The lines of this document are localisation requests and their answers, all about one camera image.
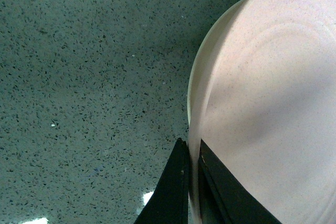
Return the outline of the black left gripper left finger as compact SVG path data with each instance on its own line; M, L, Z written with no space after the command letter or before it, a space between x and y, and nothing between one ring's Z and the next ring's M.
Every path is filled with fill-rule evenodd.
M189 178L188 146L178 138L153 195L135 223L188 223Z

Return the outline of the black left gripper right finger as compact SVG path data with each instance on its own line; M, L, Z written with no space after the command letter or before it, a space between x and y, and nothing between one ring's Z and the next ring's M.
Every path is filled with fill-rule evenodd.
M202 223L280 223L201 141L199 203Z

